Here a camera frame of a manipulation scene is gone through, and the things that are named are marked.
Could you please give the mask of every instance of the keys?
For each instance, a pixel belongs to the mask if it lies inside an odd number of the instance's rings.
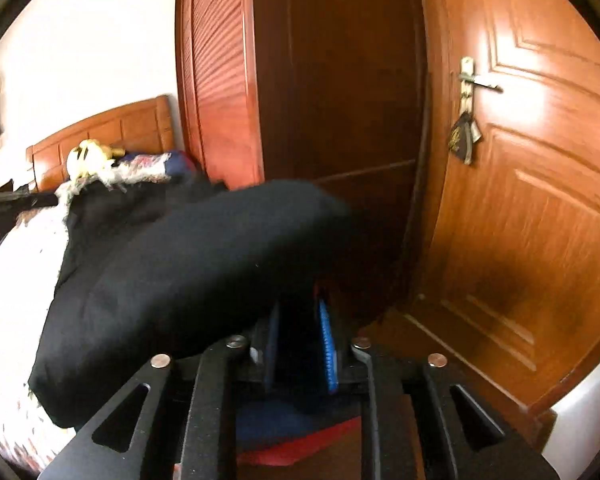
[[[480,128],[478,128],[478,123],[475,122],[475,119],[471,120],[471,138],[472,138],[474,144],[482,138],[482,134],[480,133]]]
[[[449,151],[457,158],[469,165],[474,152],[474,139],[471,124],[473,119],[469,112],[464,112],[451,127],[449,135]]]

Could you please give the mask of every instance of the red fabric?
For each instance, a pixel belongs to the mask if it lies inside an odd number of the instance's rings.
[[[349,431],[361,431],[360,428],[360,417],[357,416],[304,438],[291,440],[269,449],[240,453],[238,464],[289,466],[329,447]]]

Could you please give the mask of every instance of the metal rivet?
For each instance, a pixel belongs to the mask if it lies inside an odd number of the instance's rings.
[[[158,354],[151,358],[151,366],[154,368],[164,368],[170,362],[171,358],[167,354]]]
[[[242,348],[247,344],[247,338],[243,335],[232,335],[226,340],[226,345],[229,348]]]
[[[442,368],[448,363],[448,359],[442,354],[429,354],[427,361],[429,362],[429,366],[433,366],[434,368]]]
[[[351,340],[351,344],[360,350],[371,348],[371,341],[368,337],[355,337]]]

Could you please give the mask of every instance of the black metal frame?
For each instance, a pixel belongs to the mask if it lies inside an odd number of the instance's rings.
[[[40,480],[166,480],[177,462],[181,480],[234,480],[236,401],[289,398],[294,389],[266,380],[268,363],[277,358],[267,334],[278,332],[271,326],[278,319],[274,311],[245,336],[220,340],[199,356],[176,361],[162,356],[158,361],[168,362],[163,368],[147,363],[77,433]],[[377,346],[349,345],[341,335],[334,338],[335,396],[360,407],[363,480],[416,478],[405,395],[411,397],[427,480],[557,479],[544,458],[471,394],[450,365],[435,368],[398,360]],[[321,368],[323,362],[309,358],[306,366]],[[130,426],[128,444],[116,450],[106,444],[103,429],[120,429],[111,424],[112,416],[139,388],[146,397]],[[334,397],[326,384],[297,395],[324,402]],[[182,403],[187,397],[188,411],[180,408],[179,416],[173,416],[174,399]]]

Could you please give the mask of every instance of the wooden bed headboard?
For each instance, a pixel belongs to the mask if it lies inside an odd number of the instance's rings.
[[[96,139],[129,152],[173,149],[173,127],[166,96],[139,101],[83,119],[27,148],[35,191],[53,190],[69,177],[66,156],[84,139]]]

